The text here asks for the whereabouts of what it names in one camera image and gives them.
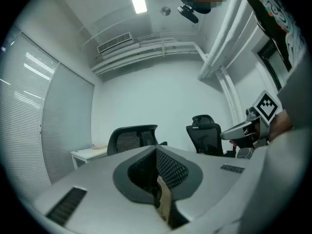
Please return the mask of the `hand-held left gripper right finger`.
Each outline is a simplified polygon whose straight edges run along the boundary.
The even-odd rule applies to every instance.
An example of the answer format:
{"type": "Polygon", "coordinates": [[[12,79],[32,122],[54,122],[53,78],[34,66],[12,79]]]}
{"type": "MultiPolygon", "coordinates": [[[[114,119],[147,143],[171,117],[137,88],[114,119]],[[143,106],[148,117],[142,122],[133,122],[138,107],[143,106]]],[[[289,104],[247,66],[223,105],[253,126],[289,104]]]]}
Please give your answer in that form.
{"type": "Polygon", "coordinates": [[[188,176],[171,189],[181,230],[238,230],[260,176],[260,151],[251,159],[200,155],[168,146],[155,151],[184,165],[188,176]]]}

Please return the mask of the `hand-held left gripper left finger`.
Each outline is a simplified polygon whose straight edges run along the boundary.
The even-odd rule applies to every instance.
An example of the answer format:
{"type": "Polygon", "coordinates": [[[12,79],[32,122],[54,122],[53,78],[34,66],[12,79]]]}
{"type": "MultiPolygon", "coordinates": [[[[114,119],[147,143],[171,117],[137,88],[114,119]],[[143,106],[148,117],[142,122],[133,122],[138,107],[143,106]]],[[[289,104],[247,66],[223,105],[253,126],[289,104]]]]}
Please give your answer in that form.
{"type": "Polygon", "coordinates": [[[169,231],[154,206],[130,201],[113,182],[114,169],[145,150],[141,147],[82,165],[37,197],[34,208],[46,215],[71,188],[78,187],[87,193],[65,224],[68,231],[169,231]]]}

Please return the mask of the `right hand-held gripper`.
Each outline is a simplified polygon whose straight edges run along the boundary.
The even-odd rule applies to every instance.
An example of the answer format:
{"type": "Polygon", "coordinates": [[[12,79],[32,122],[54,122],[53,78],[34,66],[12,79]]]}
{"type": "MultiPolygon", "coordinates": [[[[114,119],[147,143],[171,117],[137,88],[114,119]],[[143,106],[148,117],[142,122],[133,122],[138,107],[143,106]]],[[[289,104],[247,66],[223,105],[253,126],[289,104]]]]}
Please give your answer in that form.
{"type": "Polygon", "coordinates": [[[252,107],[246,109],[246,121],[222,132],[222,140],[234,140],[246,137],[253,148],[241,148],[236,158],[251,159],[254,149],[267,145],[270,123],[276,115],[279,105],[276,100],[264,90],[252,107]]]}

